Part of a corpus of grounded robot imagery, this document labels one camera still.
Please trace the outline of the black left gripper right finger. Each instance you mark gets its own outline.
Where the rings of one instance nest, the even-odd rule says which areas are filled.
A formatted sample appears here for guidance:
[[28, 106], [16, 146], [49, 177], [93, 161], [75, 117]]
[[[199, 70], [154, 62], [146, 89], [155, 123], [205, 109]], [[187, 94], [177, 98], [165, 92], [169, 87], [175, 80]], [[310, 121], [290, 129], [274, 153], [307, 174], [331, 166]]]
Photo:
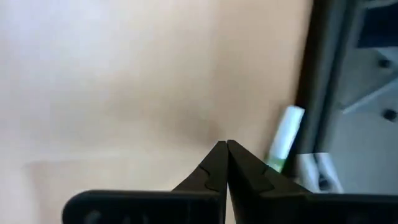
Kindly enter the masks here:
[[258, 159], [235, 140], [229, 150], [228, 185], [236, 224], [301, 224], [308, 190]]

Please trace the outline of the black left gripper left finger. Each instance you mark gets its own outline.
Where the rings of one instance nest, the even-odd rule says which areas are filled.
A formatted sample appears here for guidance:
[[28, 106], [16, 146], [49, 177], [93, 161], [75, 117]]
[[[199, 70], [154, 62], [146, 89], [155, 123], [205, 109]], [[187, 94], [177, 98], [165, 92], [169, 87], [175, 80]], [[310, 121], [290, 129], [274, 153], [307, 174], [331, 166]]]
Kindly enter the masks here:
[[228, 145], [217, 142], [195, 170], [175, 188], [188, 193], [186, 224], [225, 224]]

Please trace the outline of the green white thin marker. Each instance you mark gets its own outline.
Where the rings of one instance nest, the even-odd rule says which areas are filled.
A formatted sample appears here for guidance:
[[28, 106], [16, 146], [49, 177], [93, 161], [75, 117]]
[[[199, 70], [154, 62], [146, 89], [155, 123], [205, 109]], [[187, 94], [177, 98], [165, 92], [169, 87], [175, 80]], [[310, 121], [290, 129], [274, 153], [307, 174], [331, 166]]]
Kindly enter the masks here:
[[282, 114], [276, 134], [273, 138], [264, 162], [277, 172], [282, 172], [289, 152], [300, 128], [305, 110], [299, 106], [290, 105]]

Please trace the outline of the black aluminium table frame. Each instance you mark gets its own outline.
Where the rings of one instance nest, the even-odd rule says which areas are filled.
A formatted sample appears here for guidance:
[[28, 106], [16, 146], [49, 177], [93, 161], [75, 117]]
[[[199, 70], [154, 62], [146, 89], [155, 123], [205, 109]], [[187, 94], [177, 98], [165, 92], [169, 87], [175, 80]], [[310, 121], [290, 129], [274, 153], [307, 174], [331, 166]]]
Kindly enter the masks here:
[[330, 115], [332, 88], [361, 0], [313, 0], [295, 105], [305, 109], [282, 174], [295, 178], [298, 156], [318, 151]]

